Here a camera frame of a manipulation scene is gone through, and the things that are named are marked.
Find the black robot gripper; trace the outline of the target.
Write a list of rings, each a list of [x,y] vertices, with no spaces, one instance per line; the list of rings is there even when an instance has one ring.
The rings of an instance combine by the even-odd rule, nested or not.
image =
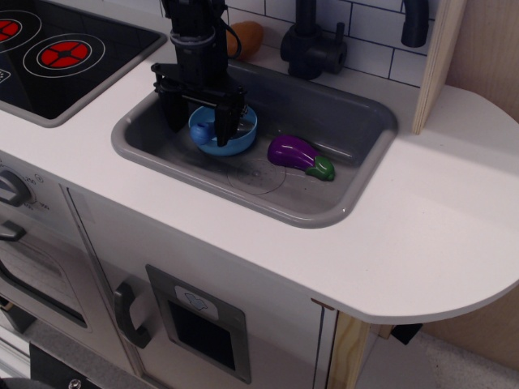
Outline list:
[[[169,128],[179,132],[190,117],[189,104],[214,110],[217,146],[224,147],[236,134],[247,111],[244,89],[228,74],[227,42],[175,45],[175,63],[156,63],[155,92]]]

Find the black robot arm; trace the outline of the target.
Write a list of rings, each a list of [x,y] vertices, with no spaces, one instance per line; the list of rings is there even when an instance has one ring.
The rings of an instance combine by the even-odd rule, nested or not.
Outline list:
[[[231,28],[221,18],[223,1],[164,1],[171,21],[170,41],[175,64],[156,63],[155,92],[169,127],[177,132],[190,117],[188,104],[214,110],[217,145],[224,147],[237,133],[247,111],[245,90],[228,74],[226,35]]]

